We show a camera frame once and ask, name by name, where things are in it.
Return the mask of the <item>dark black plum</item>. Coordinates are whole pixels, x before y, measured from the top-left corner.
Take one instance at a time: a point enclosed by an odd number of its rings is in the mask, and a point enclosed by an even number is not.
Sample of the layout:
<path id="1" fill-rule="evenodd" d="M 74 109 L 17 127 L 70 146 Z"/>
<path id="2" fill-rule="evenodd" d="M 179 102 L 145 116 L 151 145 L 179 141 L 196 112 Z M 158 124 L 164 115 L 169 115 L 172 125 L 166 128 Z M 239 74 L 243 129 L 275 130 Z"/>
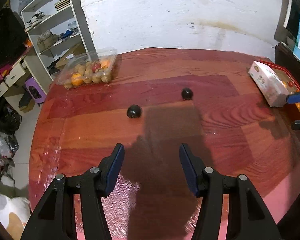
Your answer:
<path id="1" fill-rule="evenodd" d="M 193 91 L 190 88 L 183 88 L 181 91 L 181 97 L 184 100 L 192 100 L 193 98 Z"/>
<path id="2" fill-rule="evenodd" d="M 127 116 L 130 119 L 140 118 L 142 115 L 142 108 L 139 105 L 130 105 L 127 109 Z"/>

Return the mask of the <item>red cardboard tray box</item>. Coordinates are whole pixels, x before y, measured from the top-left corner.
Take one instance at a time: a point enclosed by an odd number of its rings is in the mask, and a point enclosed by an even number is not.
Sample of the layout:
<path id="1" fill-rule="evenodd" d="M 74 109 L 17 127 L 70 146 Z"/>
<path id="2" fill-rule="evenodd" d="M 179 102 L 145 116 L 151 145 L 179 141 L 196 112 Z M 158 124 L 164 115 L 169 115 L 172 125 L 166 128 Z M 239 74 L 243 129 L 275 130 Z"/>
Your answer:
<path id="1" fill-rule="evenodd" d="M 277 74 L 279 79 L 281 79 L 281 81 L 289 91 L 289 95 L 300 92 L 300 85 L 284 67 L 266 61 L 259 61 L 259 62 L 264 63 L 268 65 L 270 68 L 272 68 L 272 70 Z M 288 108 L 290 107 L 290 105 L 286 103 L 283 107 Z"/>

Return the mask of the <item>dark wooden cabinet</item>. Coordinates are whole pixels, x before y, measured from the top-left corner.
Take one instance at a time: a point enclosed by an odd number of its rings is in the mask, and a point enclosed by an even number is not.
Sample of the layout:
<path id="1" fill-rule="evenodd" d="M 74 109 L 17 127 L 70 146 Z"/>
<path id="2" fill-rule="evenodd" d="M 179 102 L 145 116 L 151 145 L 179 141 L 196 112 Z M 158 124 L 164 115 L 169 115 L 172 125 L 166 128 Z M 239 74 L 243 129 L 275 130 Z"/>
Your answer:
<path id="1" fill-rule="evenodd" d="M 286 68 L 300 84 L 300 62 L 282 43 L 275 46 L 275 64 Z"/>

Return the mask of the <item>white tissue pack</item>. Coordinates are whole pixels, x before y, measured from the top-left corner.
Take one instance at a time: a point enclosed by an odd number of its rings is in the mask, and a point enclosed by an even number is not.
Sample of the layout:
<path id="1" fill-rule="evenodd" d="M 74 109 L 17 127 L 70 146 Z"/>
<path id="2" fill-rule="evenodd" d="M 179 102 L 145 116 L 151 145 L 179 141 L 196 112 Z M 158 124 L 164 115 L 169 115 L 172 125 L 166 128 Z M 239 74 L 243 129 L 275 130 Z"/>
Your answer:
<path id="1" fill-rule="evenodd" d="M 286 104 L 289 91 L 272 68 L 259 61 L 253 61 L 248 73 L 270 107 L 283 107 Z"/>

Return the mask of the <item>pink table mat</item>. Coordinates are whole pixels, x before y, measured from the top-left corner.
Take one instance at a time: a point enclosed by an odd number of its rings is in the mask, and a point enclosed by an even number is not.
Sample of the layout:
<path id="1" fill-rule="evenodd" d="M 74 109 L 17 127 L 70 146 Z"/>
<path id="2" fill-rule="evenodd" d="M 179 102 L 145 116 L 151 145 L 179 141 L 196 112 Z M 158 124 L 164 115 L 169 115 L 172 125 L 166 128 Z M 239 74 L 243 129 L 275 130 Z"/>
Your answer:
<path id="1" fill-rule="evenodd" d="M 293 172 L 286 176 L 266 197 L 263 198 L 265 204 L 267 205 L 274 221 L 276 224 L 283 218 L 285 213 L 287 213 L 289 207 L 292 205 L 293 201 L 296 199 L 298 194 L 295 193 L 294 200 L 290 200 L 290 179 L 292 178 Z M 221 235 L 226 236 L 226 223 L 221 223 Z M 78 239 L 85 239 L 83 232 L 77 232 Z"/>

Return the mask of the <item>purple plastic stool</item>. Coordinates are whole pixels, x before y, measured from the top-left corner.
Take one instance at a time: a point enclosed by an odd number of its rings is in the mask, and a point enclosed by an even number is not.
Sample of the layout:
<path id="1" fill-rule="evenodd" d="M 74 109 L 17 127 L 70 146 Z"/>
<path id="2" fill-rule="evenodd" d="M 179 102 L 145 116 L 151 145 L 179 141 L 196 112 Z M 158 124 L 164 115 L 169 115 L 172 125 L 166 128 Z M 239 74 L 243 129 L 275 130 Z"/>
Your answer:
<path id="1" fill-rule="evenodd" d="M 40 106 L 45 102 L 46 93 L 42 90 L 42 88 L 35 81 L 34 77 L 29 78 L 25 82 L 26 89 L 34 99 L 34 101 Z"/>

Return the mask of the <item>white drawer cabinet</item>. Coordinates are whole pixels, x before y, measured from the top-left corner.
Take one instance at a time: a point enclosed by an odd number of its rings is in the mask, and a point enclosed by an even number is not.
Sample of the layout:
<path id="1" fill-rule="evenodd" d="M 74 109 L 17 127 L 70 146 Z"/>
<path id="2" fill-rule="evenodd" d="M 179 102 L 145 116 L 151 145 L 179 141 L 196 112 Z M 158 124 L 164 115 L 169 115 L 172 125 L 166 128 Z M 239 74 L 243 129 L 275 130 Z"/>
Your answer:
<path id="1" fill-rule="evenodd" d="M 32 56 L 31 53 L 21 56 L 0 82 L 0 99 L 5 99 L 21 116 L 25 115 L 25 112 L 19 107 L 20 100 L 26 92 L 24 88 L 25 81 L 32 76 L 32 72 L 29 70 L 29 63 L 27 62 L 30 56 Z"/>

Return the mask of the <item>clear plastic fruit container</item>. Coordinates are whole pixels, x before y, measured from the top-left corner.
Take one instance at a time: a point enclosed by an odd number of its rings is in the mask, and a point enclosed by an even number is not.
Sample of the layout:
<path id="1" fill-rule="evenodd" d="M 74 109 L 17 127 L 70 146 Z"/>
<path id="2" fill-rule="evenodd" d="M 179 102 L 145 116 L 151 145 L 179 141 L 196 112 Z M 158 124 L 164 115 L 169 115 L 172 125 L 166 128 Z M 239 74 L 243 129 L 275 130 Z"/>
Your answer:
<path id="1" fill-rule="evenodd" d="M 117 57 L 115 48 L 89 51 L 69 59 L 56 78 L 56 84 L 72 89 L 89 84 L 110 83 Z"/>

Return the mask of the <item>white shelving unit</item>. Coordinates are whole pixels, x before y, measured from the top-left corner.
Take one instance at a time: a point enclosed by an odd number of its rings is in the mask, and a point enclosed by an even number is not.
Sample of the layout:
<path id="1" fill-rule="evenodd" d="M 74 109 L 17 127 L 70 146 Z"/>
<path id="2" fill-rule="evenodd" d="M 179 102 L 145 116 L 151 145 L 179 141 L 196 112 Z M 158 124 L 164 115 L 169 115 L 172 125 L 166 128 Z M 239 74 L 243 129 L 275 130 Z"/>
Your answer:
<path id="1" fill-rule="evenodd" d="M 39 12 L 44 16 L 27 33 L 34 50 L 25 61 L 38 85 L 47 93 L 57 75 L 48 70 L 51 63 L 76 44 L 82 44 L 85 52 L 95 47 L 80 0 L 32 0 L 20 14 L 26 24 Z"/>

